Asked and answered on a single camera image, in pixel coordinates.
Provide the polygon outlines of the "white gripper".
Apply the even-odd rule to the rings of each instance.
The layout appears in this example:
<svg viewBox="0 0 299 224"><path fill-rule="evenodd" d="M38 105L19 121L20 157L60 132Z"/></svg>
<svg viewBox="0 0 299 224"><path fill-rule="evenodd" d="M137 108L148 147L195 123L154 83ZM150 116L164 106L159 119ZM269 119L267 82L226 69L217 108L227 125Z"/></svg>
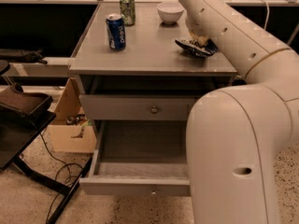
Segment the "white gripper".
<svg viewBox="0 0 299 224"><path fill-rule="evenodd" d="M209 37L203 26L195 21L190 15L186 16L185 23L192 37L193 44L199 47L204 47L207 44Z"/></svg>

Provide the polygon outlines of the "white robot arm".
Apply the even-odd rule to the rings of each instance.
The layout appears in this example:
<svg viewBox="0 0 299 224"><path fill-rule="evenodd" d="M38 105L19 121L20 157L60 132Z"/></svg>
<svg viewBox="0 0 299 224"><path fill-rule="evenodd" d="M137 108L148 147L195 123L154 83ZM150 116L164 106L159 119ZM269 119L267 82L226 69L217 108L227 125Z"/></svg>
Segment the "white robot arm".
<svg viewBox="0 0 299 224"><path fill-rule="evenodd" d="M222 0L179 0L246 83L193 106L186 154L194 224L280 224L274 159L299 140L298 55Z"/></svg>

